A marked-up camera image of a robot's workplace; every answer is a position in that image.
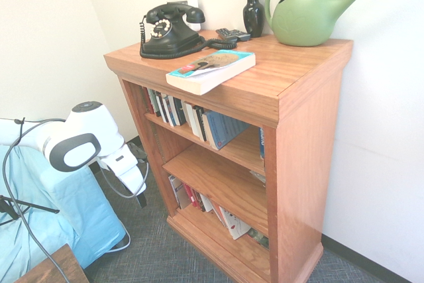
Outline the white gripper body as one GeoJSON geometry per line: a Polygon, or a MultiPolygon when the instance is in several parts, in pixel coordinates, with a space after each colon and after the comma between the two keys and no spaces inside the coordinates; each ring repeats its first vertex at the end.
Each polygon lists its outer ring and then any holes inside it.
{"type": "Polygon", "coordinates": [[[119,150],[107,156],[99,156],[102,168],[111,170],[133,196],[138,196],[146,189],[145,177],[138,168],[138,160],[124,144],[119,150]]]}

